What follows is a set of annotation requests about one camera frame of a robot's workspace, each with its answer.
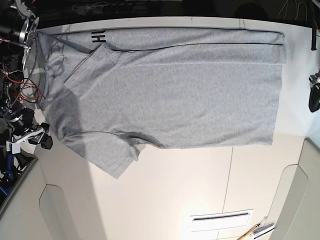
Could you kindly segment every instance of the gray t-shirt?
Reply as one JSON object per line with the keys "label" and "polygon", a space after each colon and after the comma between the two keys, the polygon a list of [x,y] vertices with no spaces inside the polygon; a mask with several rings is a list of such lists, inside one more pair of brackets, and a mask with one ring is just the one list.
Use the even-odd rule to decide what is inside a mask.
{"label": "gray t-shirt", "polygon": [[59,139],[118,178],[139,144],[270,145],[284,36],[207,28],[39,33],[46,99]]}

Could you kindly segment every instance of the white table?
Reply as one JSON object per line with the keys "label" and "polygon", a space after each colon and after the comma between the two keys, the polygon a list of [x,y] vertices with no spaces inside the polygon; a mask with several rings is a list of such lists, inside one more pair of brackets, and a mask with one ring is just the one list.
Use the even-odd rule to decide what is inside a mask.
{"label": "white table", "polygon": [[[235,240],[269,214],[283,173],[282,194],[277,197],[280,200],[267,220],[276,222],[295,172],[294,166],[286,167],[298,163],[305,137],[320,146],[320,112],[310,113],[308,109],[308,78],[320,64],[319,53],[311,51],[311,29],[233,18],[150,17],[77,23],[41,31],[59,34],[138,27],[242,28],[285,33],[287,62],[282,71],[273,146],[158,149],[147,145],[139,161],[115,180],[54,138],[52,150],[38,148],[35,154],[46,184],[57,185],[64,192],[75,227],[72,231],[77,231],[82,240]],[[28,199],[39,202],[39,197],[37,193]],[[247,209],[253,209],[247,228],[208,231],[202,236],[189,231],[190,215]],[[39,208],[30,207],[19,214],[25,216],[34,211],[40,212]],[[7,212],[12,218],[10,209]],[[2,225],[0,238],[8,237]],[[24,231],[27,230],[12,233],[13,239],[23,236]],[[43,238],[35,234],[32,239]]]}

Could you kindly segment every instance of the black cable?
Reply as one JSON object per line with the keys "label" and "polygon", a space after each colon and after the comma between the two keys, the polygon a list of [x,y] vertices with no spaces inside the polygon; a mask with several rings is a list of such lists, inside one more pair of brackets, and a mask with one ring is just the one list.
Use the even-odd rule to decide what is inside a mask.
{"label": "black cable", "polygon": [[38,58],[38,45],[37,45],[37,40],[36,40],[36,39],[34,39],[34,47],[35,47],[34,63],[33,63],[33,67],[32,67],[32,69],[31,69],[31,72],[30,72],[28,78],[26,79],[26,81],[24,82],[24,84],[23,84],[21,90],[19,91],[18,95],[16,96],[15,100],[13,101],[13,103],[11,103],[11,105],[10,105],[9,108],[11,108],[11,107],[16,103],[16,101],[18,100],[20,94],[21,94],[22,91],[24,90],[26,84],[29,82],[31,75],[34,73],[34,70],[36,69],[37,58]]}
{"label": "black cable", "polygon": [[[7,74],[8,74],[8,75],[11,75],[11,77],[12,77],[15,81],[18,81],[18,78],[17,78],[15,75],[9,73],[9,69],[6,69],[6,71],[7,71]],[[35,86],[36,93],[37,93],[37,100],[39,100],[39,91],[40,91],[39,85],[40,85],[40,83],[39,83],[39,85],[36,85],[35,82],[31,80],[31,78],[29,79],[29,81]],[[34,86],[25,86],[23,89],[34,88]]]}
{"label": "black cable", "polygon": [[316,18],[315,18],[315,6],[312,0],[308,1],[309,8],[311,12],[311,26],[312,26],[312,34],[311,34],[311,50],[317,50],[317,26],[316,26]]}
{"label": "black cable", "polygon": [[39,91],[40,91],[40,88],[39,88],[38,85],[35,84],[34,81],[32,81],[31,79],[29,79],[29,80],[30,80],[30,82],[32,82],[33,85],[35,85],[35,87],[36,87],[36,100],[35,100],[35,101],[29,101],[29,100],[27,100],[27,99],[23,99],[23,100],[26,101],[26,102],[28,102],[28,103],[31,103],[31,104],[36,104],[36,103],[39,101]]}

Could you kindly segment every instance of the wooden stick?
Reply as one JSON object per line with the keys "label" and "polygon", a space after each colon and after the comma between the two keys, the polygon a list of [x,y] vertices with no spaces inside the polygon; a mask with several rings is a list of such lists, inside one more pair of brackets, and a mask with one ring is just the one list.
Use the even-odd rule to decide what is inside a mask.
{"label": "wooden stick", "polygon": [[250,234],[252,234],[254,232],[254,230],[256,230],[259,226],[255,225],[253,228],[251,228],[249,231],[247,231],[244,235],[242,235],[240,238],[238,238],[237,240],[243,240],[245,239],[247,236],[249,236]]}

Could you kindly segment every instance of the t-shirt sleeve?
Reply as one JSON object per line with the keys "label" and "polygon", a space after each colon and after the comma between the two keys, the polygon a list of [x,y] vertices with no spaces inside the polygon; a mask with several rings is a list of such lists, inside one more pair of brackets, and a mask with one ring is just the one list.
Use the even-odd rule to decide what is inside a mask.
{"label": "t-shirt sleeve", "polygon": [[101,44],[67,79],[64,85],[80,100],[117,67],[120,54]]}
{"label": "t-shirt sleeve", "polygon": [[138,160],[139,150],[113,133],[82,132],[65,136],[60,141],[116,179],[133,160]]}

